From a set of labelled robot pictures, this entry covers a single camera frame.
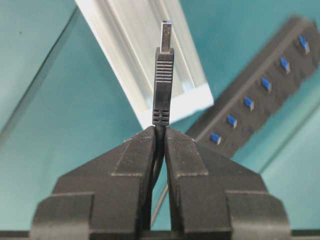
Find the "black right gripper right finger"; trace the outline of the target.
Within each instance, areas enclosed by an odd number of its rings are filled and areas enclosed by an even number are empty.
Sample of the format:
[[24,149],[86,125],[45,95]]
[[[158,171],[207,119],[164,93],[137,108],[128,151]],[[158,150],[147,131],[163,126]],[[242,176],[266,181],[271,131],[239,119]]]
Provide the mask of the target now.
[[254,171],[180,131],[165,134],[171,228],[186,240],[289,240],[283,203]]

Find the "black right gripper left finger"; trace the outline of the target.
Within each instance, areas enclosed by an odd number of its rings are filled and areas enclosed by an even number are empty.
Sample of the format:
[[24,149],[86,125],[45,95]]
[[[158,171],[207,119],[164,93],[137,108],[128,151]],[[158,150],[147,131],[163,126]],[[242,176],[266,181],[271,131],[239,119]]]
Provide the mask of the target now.
[[155,130],[58,178],[35,211],[33,240],[135,240],[150,224]]

